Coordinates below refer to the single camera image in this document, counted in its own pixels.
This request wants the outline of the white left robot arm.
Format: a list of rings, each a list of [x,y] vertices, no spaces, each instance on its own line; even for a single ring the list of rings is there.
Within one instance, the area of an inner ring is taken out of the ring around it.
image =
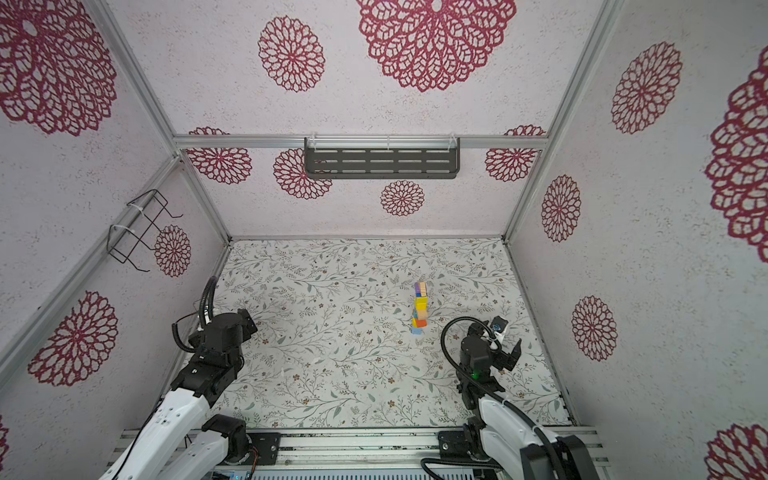
[[[189,344],[176,324],[171,331],[191,355],[189,362],[104,479],[201,479],[215,466],[238,464],[253,452],[243,420],[210,414],[244,367],[242,345],[257,332],[250,313],[214,316],[190,335]]]

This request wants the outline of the blue number wood cube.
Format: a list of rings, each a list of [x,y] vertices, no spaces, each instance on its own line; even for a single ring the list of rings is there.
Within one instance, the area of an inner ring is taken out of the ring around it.
[[[502,334],[506,330],[507,326],[508,321],[500,316],[494,317],[490,323],[491,330],[497,334]]]

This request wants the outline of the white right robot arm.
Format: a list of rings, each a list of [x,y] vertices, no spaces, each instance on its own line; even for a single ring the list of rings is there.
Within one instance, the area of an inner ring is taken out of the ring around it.
[[[472,413],[464,426],[471,455],[495,461],[513,479],[597,479],[597,467],[579,437],[540,425],[505,398],[495,374],[514,369],[521,356],[520,343],[503,349],[508,322],[501,317],[457,320],[470,324],[454,369],[462,402]]]

